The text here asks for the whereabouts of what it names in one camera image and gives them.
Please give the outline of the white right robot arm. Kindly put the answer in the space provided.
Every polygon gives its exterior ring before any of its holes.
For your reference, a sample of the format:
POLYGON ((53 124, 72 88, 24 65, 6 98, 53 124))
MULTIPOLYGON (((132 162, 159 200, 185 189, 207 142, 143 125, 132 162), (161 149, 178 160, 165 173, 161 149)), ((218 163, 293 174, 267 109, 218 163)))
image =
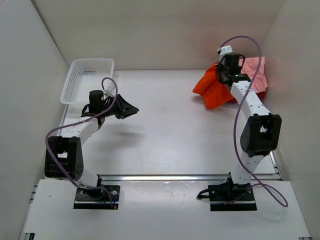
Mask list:
POLYGON ((236 200, 242 195, 241 186, 249 185, 251 176, 259 163, 278 146, 282 119, 272 114, 261 102, 250 86, 250 77, 241 73, 239 60, 245 60, 241 54, 219 51, 219 62, 216 65, 218 81, 227 86, 230 94, 239 103, 246 124, 240 135, 242 149, 237 167, 230 173, 229 181, 224 187, 224 195, 229 200, 236 200))

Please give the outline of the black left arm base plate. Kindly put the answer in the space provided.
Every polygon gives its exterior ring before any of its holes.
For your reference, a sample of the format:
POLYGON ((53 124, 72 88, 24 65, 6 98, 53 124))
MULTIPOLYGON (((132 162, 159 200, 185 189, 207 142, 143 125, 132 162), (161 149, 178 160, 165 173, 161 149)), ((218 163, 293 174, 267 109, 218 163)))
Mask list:
POLYGON ((111 198, 100 189, 78 188, 75 193, 73 208, 81 210, 117 210, 120 200, 120 185, 105 185, 111 198))

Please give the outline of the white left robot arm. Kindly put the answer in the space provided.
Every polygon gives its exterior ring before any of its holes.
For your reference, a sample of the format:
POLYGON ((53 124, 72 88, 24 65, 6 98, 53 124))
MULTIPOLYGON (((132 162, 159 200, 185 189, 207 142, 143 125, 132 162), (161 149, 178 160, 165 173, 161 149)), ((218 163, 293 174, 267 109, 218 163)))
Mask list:
POLYGON ((82 109, 80 121, 68 125, 63 135, 49 136, 45 140, 44 174, 47 178, 68 179, 78 188, 86 188, 93 199, 104 195, 101 178, 85 169, 82 145, 100 130, 107 117, 126 119, 139 112, 120 94, 106 95, 102 90, 89 93, 89 103, 82 109))

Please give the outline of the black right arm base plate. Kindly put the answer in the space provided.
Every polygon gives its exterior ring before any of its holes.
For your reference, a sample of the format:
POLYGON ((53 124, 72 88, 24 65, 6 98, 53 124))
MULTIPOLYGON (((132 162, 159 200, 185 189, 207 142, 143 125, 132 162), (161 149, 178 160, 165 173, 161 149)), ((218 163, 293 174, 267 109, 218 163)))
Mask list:
POLYGON ((200 191, 198 200, 208 199, 211 212, 256 211, 257 205, 252 185, 235 184, 227 180, 220 184, 210 184, 200 191))

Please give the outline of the orange t-shirt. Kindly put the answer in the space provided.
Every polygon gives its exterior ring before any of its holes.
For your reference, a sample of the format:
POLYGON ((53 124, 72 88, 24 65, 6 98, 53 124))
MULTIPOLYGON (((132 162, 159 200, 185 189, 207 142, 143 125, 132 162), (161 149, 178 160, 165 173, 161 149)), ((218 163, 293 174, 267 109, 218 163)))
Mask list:
POLYGON ((232 103, 235 101, 229 89, 218 81, 216 76, 216 65, 214 63, 210 66, 197 82, 192 92, 202 97, 204 106, 208 110, 218 108, 225 103, 232 103))

